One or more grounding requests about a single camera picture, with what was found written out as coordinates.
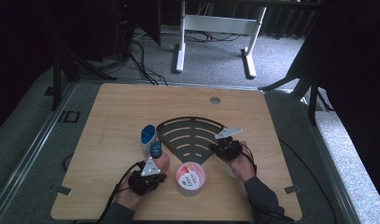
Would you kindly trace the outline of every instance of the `white metal frame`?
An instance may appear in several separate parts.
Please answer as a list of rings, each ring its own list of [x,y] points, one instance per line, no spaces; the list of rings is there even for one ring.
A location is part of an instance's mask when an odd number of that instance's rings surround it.
[[[186,30],[207,31],[216,33],[227,33],[237,35],[251,35],[250,43],[244,48],[244,61],[248,75],[256,77],[256,68],[253,61],[253,49],[256,44],[257,36],[260,32],[262,19],[266,7],[262,7],[255,20],[243,20],[233,18],[221,18],[210,16],[186,15],[186,2],[181,2],[181,22],[180,22],[180,44],[178,47],[176,71],[184,71],[184,56],[186,52],[186,43],[184,41]]]

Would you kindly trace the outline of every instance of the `black cloth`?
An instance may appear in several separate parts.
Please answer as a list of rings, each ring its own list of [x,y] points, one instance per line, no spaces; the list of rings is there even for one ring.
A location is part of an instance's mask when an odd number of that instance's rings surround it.
[[[276,194],[263,184],[256,176],[250,178],[245,183],[245,189],[248,199],[251,203],[258,207],[284,215],[285,209],[279,205]],[[259,212],[252,207],[252,215],[255,223],[260,224],[287,224],[289,221],[270,217]],[[106,213],[106,217],[101,222],[102,224],[129,224],[134,217],[134,210],[131,210],[119,203],[112,203]]]

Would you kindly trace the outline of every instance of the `plastic container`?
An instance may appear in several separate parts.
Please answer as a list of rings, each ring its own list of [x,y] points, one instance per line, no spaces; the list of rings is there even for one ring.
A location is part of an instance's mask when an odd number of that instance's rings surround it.
[[[196,196],[204,186],[206,174],[204,168],[194,161],[185,162],[176,172],[178,191],[188,197]]]

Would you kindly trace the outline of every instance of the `wooden tabletop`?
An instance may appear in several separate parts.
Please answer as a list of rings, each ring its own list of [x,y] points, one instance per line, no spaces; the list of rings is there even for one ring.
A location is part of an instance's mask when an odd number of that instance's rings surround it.
[[[210,102],[218,97],[220,104]],[[140,133],[149,124],[178,117],[212,119],[229,128],[242,128],[233,136],[246,141],[258,165],[258,177],[277,195],[286,216],[302,217],[288,167],[274,125],[259,91],[104,84],[96,97],[76,152],[58,193],[51,215],[56,219],[97,219],[125,171],[143,160]],[[252,220],[246,192],[231,169],[216,155],[203,163],[204,188],[186,197],[176,188],[176,170],[182,162],[171,158],[167,179],[136,210],[137,220]]]

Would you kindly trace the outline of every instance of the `black arc-shaped mat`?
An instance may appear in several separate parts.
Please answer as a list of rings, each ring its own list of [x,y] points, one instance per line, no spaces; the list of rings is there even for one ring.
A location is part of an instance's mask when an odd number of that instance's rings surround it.
[[[213,155],[209,145],[217,143],[215,135],[224,128],[211,119],[180,117],[158,125],[157,135],[182,162],[202,164]]]

